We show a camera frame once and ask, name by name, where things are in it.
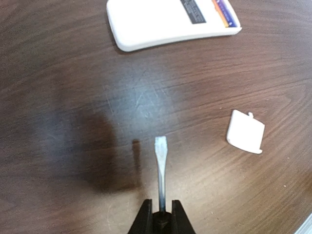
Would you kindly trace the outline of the white battery cover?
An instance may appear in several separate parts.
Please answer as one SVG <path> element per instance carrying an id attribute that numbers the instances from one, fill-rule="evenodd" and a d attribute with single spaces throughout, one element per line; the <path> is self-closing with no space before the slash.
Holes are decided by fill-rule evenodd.
<path id="1" fill-rule="evenodd" d="M 245 114 L 239 110 L 233 110 L 226 140 L 230 145 L 243 151 L 261 154 L 260 147 L 264 130 L 265 124 L 256 120 L 252 112 Z"/>

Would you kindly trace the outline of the yellow handled screwdriver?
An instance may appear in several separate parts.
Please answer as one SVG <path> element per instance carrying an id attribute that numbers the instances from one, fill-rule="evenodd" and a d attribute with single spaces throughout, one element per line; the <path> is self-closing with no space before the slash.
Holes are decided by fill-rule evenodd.
<path id="1" fill-rule="evenodd" d="M 171 214 L 166 211 L 166 161 L 168 154 L 166 136 L 155 137 L 155 155 L 158 171 L 158 203 L 159 211 L 154 213 L 155 230 L 158 234 L 171 232 Z"/>

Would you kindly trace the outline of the white remote control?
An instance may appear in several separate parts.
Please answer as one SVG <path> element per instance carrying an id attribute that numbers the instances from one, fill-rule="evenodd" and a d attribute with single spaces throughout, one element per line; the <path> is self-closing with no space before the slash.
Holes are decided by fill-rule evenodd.
<path id="1" fill-rule="evenodd" d="M 158 45 L 235 35 L 242 27 L 225 27 L 211 0 L 109 0 L 106 11 L 118 48 L 132 52 Z"/>

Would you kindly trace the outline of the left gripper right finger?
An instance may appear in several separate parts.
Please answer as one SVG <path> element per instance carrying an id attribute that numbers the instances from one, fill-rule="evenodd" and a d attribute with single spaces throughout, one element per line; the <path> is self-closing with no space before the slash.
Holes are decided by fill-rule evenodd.
<path id="1" fill-rule="evenodd" d="M 179 200 L 172 201 L 171 233 L 172 234 L 195 234 L 195 231 Z"/>

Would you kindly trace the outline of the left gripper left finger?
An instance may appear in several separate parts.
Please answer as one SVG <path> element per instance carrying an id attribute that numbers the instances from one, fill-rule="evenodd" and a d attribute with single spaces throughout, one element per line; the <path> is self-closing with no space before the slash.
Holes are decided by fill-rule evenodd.
<path id="1" fill-rule="evenodd" d="M 153 211 L 152 200 L 143 201 L 128 234 L 152 234 L 153 233 Z"/>

